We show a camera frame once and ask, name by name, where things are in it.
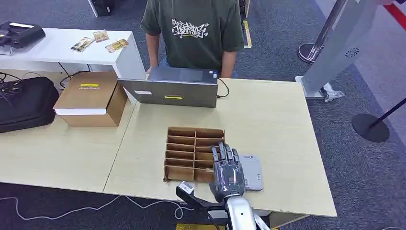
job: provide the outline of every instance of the black bag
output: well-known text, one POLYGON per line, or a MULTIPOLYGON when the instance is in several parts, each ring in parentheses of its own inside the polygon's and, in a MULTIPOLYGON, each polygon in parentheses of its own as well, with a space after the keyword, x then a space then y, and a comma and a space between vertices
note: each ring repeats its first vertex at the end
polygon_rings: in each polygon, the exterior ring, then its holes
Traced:
POLYGON ((19 83, 22 92, 8 101, 0 97, 0 133, 44 126, 55 118, 54 104, 59 93, 46 77, 29 78, 19 83))

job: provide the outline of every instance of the cardboard compartment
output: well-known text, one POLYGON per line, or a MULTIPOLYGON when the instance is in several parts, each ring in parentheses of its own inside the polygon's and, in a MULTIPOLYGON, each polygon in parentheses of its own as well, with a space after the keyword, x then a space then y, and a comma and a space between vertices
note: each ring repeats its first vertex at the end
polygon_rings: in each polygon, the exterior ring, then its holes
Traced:
POLYGON ((196 136, 196 130, 193 130, 190 128, 182 128, 182 127, 168 127, 168 136, 194 138, 196 136))
POLYGON ((164 181, 167 180, 193 181, 193 168, 165 166, 164 181))
POLYGON ((225 132, 221 129, 198 129, 196 131, 197 138, 225 138, 225 132))
POLYGON ((194 167, 199 169, 213 169, 214 161, 194 161, 194 167))
POLYGON ((226 141, 221 129, 168 127, 164 181, 185 180, 211 182, 213 154, 211 145, 226 141))
POLYGON ((165 159, 165 165, 167 165, 167 166, 193 167, 193 160, 166 158, 165 159))
POLYGON ((167 143, 166 149, 174 151, 194 152, 194 145, 167 143))
POLYGON ((194 180, 207 183, 214 181, 213 170, 194 169, 194 180))
POLYGON ((167 143, 194 145, 194 137, 168 136, 167 143))
POLYGON ((193 152, 173 151, 173 150, 166 151, 167 158, 193 160, 193 156, 194 156, 193 152))
MULTIPOLYGON (((210 146, 197 146, 196 147, 196 152, 211 152, 212 151, 212 147, 210 146)), ((220 148, 218 146, 216 146, 216 151, 220 152, 220 148)))
POLYGON ((196 146, 218 146, 219 142, 224 143, 223 138, 196 138, 196 146))
POLYGON ((194 154, 195 161, 212 161, 213 154, 211 152, 197 152, 194 154))

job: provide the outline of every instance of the laptop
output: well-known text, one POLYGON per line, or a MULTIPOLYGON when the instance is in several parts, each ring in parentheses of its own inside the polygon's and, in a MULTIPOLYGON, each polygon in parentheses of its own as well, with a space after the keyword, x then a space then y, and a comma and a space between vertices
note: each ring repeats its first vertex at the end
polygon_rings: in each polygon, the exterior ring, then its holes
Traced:
POLYGON ((147 80, 117 80, 140 103, 216 107, 215 70, 158 67, 147 80))

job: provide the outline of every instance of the card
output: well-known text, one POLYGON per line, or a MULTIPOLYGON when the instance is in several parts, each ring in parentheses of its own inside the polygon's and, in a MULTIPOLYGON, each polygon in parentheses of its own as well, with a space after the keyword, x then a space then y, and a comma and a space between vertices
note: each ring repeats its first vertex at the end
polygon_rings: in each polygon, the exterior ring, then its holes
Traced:
POLYGON ((112 53, 123 47, 126 47, 127 45, 128 45, 128 42, 125 39, 121 39, 121 40, 118 40, 118 41, 106 46, 106 49, 109 53, 112 53))
POLYGON ((107 35, 106 30, 100 30, 93 32, 94 40, 96 40, 97 43, 109 40, 109 36, 107 35))
POLYGON ((82 38, 79 42, 77 42, 76 44, 74 44, 70 49, 78 51, 78 52, 82 52, 83 50, 85 50, 92 42, 94 41, 94 39, 88 38, 88 37, 84 37, 82 38))

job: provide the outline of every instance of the robotic finger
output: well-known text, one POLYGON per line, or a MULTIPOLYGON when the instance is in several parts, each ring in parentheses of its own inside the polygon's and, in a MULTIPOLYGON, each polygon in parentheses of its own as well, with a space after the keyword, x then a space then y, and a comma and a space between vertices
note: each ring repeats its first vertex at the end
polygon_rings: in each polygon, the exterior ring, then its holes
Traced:
POLYGON ((228 161, 234 161, 233 152, 231 151, 230 146, 227 145, 227 144, 224 144, 224 146, 226 147, 227 160, 228 161))
POLYGON ((220 158, 221 158, 221 160, 227 160, 226 151, 224 150, 224 144, 222 142, 219 142, 218 146, 220 147, 220 158))
POLYGON ((240 162, 240 157, 238 156, 238 152, 236 149, 232 149, 233 151, 233 155, 234 155, 234 161, 236 162, 236 164, 238 164, 240 162))
POLYGON ((214 145, 212 145, 211 148, 212 148, 212 153, 213 153, 213 160, 214 160, 214 162, 218 162, 217 150, 214 145))

